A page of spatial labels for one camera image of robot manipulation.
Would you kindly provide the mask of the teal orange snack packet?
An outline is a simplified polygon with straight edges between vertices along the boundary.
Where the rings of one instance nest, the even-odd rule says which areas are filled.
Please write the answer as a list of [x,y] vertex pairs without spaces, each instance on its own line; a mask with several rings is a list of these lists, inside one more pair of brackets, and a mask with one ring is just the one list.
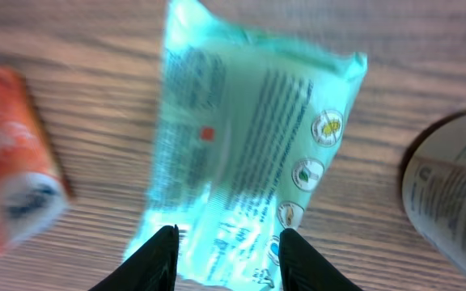
[[281,288],[279,236],[299,227],[367,72],[337,55],[169,3],[146,208],[130,257],[178,226],[178,273],[232,290]]

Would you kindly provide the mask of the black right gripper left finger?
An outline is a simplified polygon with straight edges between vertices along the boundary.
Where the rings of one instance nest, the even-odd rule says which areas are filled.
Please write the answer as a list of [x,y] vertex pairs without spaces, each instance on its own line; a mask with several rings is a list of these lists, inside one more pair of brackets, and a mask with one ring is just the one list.
[[173,291],[179,243],[177,226],[163,226],[89,291]]

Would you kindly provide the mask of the small orange white box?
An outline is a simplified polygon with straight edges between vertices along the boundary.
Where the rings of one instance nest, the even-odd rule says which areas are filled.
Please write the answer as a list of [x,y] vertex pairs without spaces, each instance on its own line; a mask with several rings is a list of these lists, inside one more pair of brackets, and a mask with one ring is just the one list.
[[0,66],[0,256],[47,229],[71,200],[26,82]]

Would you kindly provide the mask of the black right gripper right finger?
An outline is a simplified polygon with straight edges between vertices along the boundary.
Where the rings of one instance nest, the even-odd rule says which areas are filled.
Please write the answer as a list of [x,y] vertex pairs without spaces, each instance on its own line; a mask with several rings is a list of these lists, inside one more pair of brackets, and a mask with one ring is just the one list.
[[284,291],[362,291],[294,229],[281,232],[278,258]]

